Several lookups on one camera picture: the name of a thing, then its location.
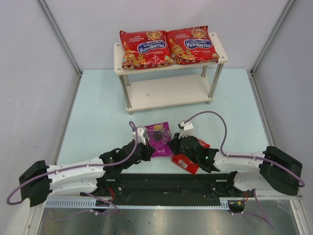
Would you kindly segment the red assorted gummy bag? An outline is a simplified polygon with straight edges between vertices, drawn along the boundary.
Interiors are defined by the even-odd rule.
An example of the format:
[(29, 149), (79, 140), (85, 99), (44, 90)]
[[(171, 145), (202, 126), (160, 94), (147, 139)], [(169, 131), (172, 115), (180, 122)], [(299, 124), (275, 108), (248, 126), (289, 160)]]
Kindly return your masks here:
[(188, 159), (183, 154), (173, 155), (172, 156), (172, 162), (176, 165), (180, 166), (184, 170), (190, 172), (191, 174), (195, 175), (199, 168), (202, 168), (204, 171), (210, 173), (211, 170), (208, 166), (208, 163), (206, 162), (208, 160), (208, 152), (207, 150), (210, 148), (210, 145), (205, 143), (204, 141), (198, 139), (200, 144), (203, 146), (203, 151), (200, 155), (200, 159), (198, 163), (192, 162), (190, 159)]

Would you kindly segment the purple grape gummy bag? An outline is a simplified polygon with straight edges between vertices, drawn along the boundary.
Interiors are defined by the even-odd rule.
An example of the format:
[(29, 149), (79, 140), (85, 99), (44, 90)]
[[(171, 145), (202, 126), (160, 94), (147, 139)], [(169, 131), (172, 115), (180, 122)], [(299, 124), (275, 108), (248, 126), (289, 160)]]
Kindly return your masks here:
[(155, 150), (152, 158), (172, 157), (173, 152), (167, 144), (172, 140), (172, 133), (168, 122), (161, 122), (145, 126), (149, 145)]

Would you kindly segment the red Konfety candy bag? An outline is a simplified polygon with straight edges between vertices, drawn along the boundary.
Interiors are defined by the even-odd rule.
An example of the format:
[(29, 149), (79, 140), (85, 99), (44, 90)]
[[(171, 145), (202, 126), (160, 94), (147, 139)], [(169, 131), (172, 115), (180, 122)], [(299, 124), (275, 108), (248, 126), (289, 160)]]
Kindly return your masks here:
[(219, 60), (207, 25), (166, 31), (165, 38), (175, 64), (189, 65)]
[(174, 64), (165, 40), (165, 31), (120, 31), (119, 35), (125, 51), (123, 69), (149, 69)]

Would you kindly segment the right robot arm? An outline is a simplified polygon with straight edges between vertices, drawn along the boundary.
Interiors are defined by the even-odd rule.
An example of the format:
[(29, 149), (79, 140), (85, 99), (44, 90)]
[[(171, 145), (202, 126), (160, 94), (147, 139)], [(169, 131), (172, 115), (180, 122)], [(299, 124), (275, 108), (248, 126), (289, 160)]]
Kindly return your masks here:
[(272, 188), (296, 196), (305, 183), (301, 179), (303, 165), (275, 146), (250, 154), (225, 153), (206, 147), (194, 136), (179, 137), (176, 133), (168, 143), (176, 163), (189, 170), (192, 165), (207, 173), (228, 173), (230, 185), (240, 191)]

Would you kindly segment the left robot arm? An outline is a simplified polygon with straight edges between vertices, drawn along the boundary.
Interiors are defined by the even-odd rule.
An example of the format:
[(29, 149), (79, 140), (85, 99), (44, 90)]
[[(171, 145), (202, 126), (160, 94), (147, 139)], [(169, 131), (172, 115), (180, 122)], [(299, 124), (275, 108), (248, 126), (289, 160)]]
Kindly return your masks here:
[(19, 177), (21, 199), (30, 199), (33, 207), (51, 196), (93, 193), (105, 186), (106, 176), (150, 161), (154, 151), (149, 143), (131, 141), (78, 164), (47, 165), (44, 160), (37, 161)]

